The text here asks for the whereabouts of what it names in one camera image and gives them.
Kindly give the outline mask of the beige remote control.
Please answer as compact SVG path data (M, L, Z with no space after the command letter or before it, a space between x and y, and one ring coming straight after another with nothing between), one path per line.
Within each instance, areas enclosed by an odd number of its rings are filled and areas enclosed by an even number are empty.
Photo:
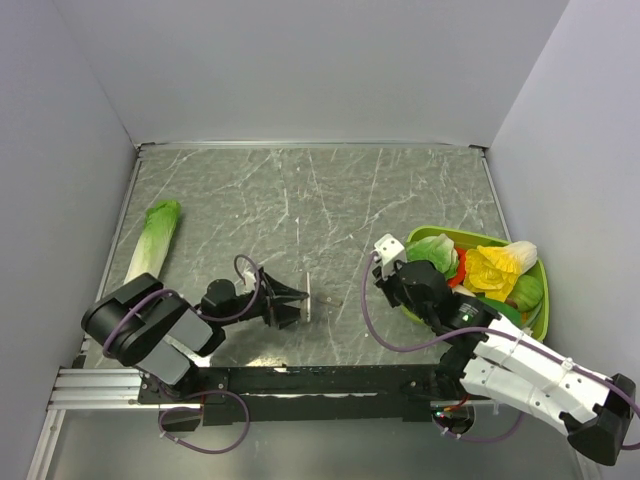
M302 286L306 293L306 298L301 302L301 319L309 323L311 321L312 295L310 273L305 272L302 277Z

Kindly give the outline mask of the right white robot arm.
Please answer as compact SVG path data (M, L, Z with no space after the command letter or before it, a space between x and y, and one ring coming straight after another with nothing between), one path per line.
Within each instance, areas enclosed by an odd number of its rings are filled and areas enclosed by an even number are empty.
M587 369L516 327L477 297L452 290L428 261L384 260L373 253L363 275L388 303L412 311L434 333L431 347L446 342L438 390L465 393L509 405L550 425L581 455L613 466L639 414L635 382L621 374Z

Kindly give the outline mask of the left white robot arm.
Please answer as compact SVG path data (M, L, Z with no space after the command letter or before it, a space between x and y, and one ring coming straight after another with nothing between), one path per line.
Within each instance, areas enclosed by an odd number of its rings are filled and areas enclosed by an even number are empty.
M191 306L144 273L91 306L81 326L104 356L150 374L172 400L184 402L195 395L200 373L175 343L206 357L225 341L227 325L260 318L283 329L310 319L307 291L279 282L263 268L256 275L247 272L245 281L248 290L239 294L232 281L217 279Z

